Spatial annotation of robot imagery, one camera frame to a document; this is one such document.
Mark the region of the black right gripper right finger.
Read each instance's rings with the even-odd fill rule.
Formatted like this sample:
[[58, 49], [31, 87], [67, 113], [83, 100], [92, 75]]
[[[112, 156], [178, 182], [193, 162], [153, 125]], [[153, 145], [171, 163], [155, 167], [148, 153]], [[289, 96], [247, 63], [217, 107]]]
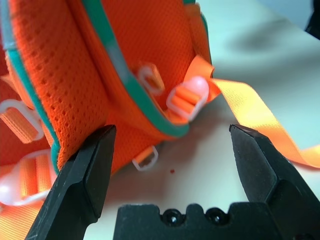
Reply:
[[229, 127], [238, 175], [253, 203], [263, 203], [284, 240], [320, 238], [320, 201], [297, 169], [258, 131]]

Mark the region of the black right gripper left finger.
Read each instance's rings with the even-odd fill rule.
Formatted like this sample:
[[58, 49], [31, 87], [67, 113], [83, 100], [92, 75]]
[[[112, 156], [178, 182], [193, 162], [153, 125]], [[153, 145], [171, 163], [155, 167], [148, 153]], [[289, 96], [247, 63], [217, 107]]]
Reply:
[[66, 162], [51, 187], [27, 240], [82, 240], [101, 217], [111, 177], [116, 127], [92, 133]]

